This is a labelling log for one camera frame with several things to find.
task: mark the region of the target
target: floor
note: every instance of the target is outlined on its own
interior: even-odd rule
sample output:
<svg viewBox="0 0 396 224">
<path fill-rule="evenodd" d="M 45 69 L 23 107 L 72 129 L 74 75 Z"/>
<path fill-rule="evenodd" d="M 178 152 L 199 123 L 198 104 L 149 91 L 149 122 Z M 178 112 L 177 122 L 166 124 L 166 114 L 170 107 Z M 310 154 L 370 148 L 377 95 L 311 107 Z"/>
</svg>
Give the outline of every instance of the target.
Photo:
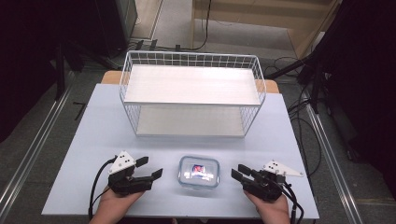
<svg viewBox="0 0 396 224">
<path fill-rule="evenodd" d="M 191 1 L 163 0 L 157 26 L 152 39 L 158 39 L 157 46 L 173 48 L 175 45 L 190 45 Z M 194 45 L 203 42 L 205 32 L 201 28 L 202 21 L 195 21 Z M 211 21 L 208 39 L 200 51 L 220 53 L 244 53 L 258 55 L 263 70 L 268 74 L 275 67 L 282 68 L 294 62 L 294 52 L 288 35 L 284 29 L 274 27 L 247 26 L 236 23 Z M 131 40 L 131 49 L 137 39 Z M 68 91 L 62 105 L 55 104 L 53 97 L 56 87 L 46 92 L 36 106 L 21 121 L 13 134 L 0 143 L 0 188 L 7 190 L 12 177 L 21 170 L 27 171 L 26 176 L 12 183 L 21 183 L 14 189 L 15 198 L 11 198 L 10 207 L 1 207 L 0 223 L 87 223 L 87 217 L 45 217 L 42 208 L 50 193 L 50 188 L 58 174 L 64 155 L 73 139 L 80 117 L 81 106 L 88 103 L 93 88 L 102 79 L 106 71 L 101 65 L 84 58 L 86 66 L 81 73 L 68 74 Z M 123 64 L 123 57 L 109 59 L 116 64 Z M 285 98 L 287 107 L 295 102 L 302 90 L 295 76 L 298 70 L 276 79 L 280 92 Z M 54 115 L 54 120 L 46 120 L 53 107 L 62 110 Z M 312 190 L 317 200 L 320 219 L 316 223 L 396 223 L 396 203 L 384 184 L 381 174 L 370 164 L 356 163 L 348 159 L 346 144 L 336 130 L 332 118 L 327 114 L 325 104 L 319 104 L 319 114 L 312 116 L 310 107 L 301 110 L 298 122 L 293 125 L 296 137 L 304 144 L 304 153 L 308 170 L 311 175 Z M 328 145 L 317 140 L 315 129 L 311 129 L 312 121 L 319 119 Z M 50 130 L 42 130 L 41 125 L 48 123 Z M 43 139 L 36 139 L 37 133 L 44 133 Z M 32 160 L 24 159 L 28 155 Z M 334 167 L 341 172 L 335 176 Z M 340 189 L 338 182 L 345 182 L 346 187 Z M 345 205 L 343 190 L 350 191 L 353 196 L 352 210 L 358 214 L 350 216 Z M 202 223 L 198 219 L 179 219 L 179 223 Z M 218 223 L 247 223 L 245 220 L 223 220 Z"/>
</svg>

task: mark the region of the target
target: white mounting plate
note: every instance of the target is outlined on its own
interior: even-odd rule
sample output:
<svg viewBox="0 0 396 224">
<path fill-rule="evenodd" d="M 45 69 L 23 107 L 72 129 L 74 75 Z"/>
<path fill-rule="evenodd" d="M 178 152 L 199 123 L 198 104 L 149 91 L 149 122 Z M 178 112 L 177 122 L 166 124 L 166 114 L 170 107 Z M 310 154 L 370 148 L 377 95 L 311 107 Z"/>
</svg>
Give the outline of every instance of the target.
<svg viewBox="0 0 396 224">
<path fill-rule="evenodd" d="M 303 173 L 295 171 L 278 161 L 268 162 L 267 164 L 264 165 L 263 170 L 268 171 L 273 174 L 276 174 L 276 175 L 303 176 Z"/>
<path fill-rule="evenodd" d="M 114 161 L 113 165 L 110 167 L 110 170 L 108 173 L 110 175 L 115 174 L 116 172 L 119 172 L 121 170 L 124 170 L 128 167 L 131 167 L 136 164 L 136 161 L 134 158 L 132 158 L 131 155 L 129 155 L 128 152 L 122 151 L 120 155 L 116 158 Z"/>
</svg>

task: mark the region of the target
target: person's right hand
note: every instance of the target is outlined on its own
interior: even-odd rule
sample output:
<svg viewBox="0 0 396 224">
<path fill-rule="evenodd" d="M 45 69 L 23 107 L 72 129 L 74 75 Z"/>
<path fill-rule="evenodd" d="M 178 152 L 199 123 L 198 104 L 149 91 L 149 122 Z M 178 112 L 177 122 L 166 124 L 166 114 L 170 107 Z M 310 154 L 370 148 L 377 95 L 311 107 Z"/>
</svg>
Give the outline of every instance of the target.
<svg viewBox="0 0 396 224">
<path fill-rule="evenodd" d="M 290 224 L 288 200 L 281 195 L 276 201 L 269 203 L 245 191 L 247 197 L 256 205 L 265 224 Z"/>
</svg>

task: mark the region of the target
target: wire basket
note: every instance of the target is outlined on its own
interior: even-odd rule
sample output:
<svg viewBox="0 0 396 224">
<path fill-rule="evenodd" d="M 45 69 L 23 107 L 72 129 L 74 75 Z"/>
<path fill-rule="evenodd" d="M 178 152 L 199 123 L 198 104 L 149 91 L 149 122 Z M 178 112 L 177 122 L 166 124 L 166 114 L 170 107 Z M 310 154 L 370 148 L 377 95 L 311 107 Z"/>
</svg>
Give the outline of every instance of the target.
<svg viewBox="0 0 396 224">
<path fill-rule="evenodd" d="M 252 55 L 129 51 L 120 98 L 134 133 L 244 137 L 264 100 Z"/>
</svg>

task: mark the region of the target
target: container lid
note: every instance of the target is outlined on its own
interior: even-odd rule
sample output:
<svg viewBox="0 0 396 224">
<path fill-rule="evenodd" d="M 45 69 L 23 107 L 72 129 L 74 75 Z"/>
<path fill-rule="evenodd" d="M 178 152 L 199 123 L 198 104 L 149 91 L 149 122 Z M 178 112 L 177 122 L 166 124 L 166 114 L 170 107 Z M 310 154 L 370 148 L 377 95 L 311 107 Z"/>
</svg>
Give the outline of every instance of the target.
<svg viewBox="0 0 396 224">
<path fill-rule="evenodd" d="M 214 189 L 219 184 L 219 162 L 185 156 L 178 167 L 178 182 L 189 189 Z"/>
</svg>

